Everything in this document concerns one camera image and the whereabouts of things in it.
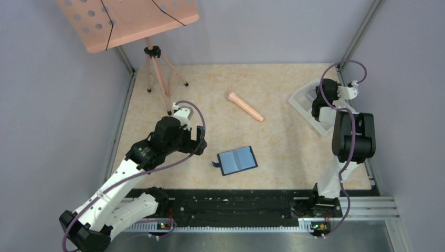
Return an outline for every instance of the orange music stand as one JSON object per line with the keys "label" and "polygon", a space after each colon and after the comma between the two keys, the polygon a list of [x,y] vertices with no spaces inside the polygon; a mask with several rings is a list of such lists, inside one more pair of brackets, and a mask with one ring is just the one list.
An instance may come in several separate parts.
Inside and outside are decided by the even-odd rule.
{"label": "orange music stand", "polygon": [[[90,53],[142,38],[147,44],[146,50],[150,51],[153,49],[150,36],[181,27],[183,24],[191,24],[199,19],[198,7],[194,0],[57,0],[57,2]],[[171,67],[174,75],[188,86],[188,82],[165,55],[161,54],[160,57]],[[169,100],[168,85],[156,56],[147,55],[149,75],[147,90],[151,91],[150,61],[153,62],[167,112],[171,114],[172,104]]]}

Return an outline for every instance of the gray wall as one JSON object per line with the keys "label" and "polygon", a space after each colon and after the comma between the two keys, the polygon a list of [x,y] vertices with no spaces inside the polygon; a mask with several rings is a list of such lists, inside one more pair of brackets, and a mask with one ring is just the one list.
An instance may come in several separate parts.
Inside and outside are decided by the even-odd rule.
{"label": "gray wall", "polygon": [[0,55],[0,251],[61,251],[59,215],[102,182],[129,75],[55,1],[1,1]]}
{"label": "gray wall", "polygon": [[[352,58],[368,68],[355,104],[375,116],[372,159],[415,251],[443,251],[445,2],[386,1]],[[348,65],[347,81],[361,78]]]}
{"label": "gray wall", "polygon": [[[197,0],[199,20],[153,36],[153,44],[174,64],[333,62],[372,2]],[[145,64],[145,46],[124,46],[134,67]]]}

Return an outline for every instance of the marble pattern surface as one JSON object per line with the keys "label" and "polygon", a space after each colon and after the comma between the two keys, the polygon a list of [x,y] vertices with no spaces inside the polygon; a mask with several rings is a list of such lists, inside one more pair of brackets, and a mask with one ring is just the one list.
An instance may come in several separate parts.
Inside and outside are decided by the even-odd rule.
{"label": "marble pattern surface", "polygon": [[[153,173],[137,187],[202,189],[310,189],[322,179],[333,158],[332,134],[320,137],[288,103],[301,86],[319,78],[330,64],[184,65],[177,70],[190,83],[178,78],[171,83],[171,101],[188,100],[204,114],[208,147],[201,156]],[[173,72],[162,66],[168,81]],[[337,80],[335,70],[327,78]],[[147,92],[146,67],[141,67],[132,93],[113,170],[134,142],[154,130],[166,110],[157,80]],[[255,108],[265,118],[258,122],[227,100],[229,91]],[[194,114],[192,125],[201,125]],[[222,176],[217,161],[220,152],[251,145],[258,167]],[[165,165],[185,157],[174,153]],[[370,189],[364,166],[357,168],[345,184],[349,189]]]}

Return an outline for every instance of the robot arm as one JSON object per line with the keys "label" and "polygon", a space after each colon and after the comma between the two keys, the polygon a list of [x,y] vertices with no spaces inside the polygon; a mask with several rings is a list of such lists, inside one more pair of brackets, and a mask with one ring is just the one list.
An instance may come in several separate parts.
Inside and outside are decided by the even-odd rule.
{"label": "robot arm", "polygon": [[[351,82],[348,87],[342,87],[336,81],[323,79],[323,91],[327,100],[333,101],[351,100],[357,97],[357,81]],[[341,186],[338,176],[340,170],[345,166],[352,143],[352,125],[349,114],[345,111],[330,108],[324,101],[319,87],[316,89],[317,97],[312,103],[312,116],[320,122],[327,123],[334,127],[332,137],[332,152],[334,154],[329,171],[325,177],[315,185],[313,195],[310,199],[310,206],[313,213],[323,215],[326,212],[332,213],[338,206]],[[356,138],[353,157],[348,167],[342,173],[343,181],[367,158],[371,158],[375,153],[375,132],[374,116],[370,113],[357,113],[353,111]]]}
{"label": "robot arm", "polygon": [[190,118],[193,110],[175,104],[173,107],[174,115],[163,117],[148,138],[133,144],[118,169],[91,198],[73,212],[65,211],[59,217],[62,228],[66,230],[77,213],[94,198],[99,198],[69,231],[68,238],[82,252],[104,251],[117,234],[139,219],[153,215],[168,200],[162,190],[152,187],[138,199],[116,209],[127,193],[148,174],[128,180],[104,194],[106,189],[123,179],[156,168],[165,161],[167,155],[175,151],[201,155],[207,147],[202,137],[202,127],[197,127],[197,140],[191,139]]}

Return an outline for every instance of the metal floor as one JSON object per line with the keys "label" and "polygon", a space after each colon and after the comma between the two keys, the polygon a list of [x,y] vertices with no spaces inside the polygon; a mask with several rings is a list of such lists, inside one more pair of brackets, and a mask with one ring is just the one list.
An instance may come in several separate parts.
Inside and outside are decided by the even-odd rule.
{"label": "metal floor", "polygon": [[393,251],[385,222],[345,222],[326,240],[305,233],[176,233],[160,241],[141,233],[121,233],[107,252],[366,252]]}

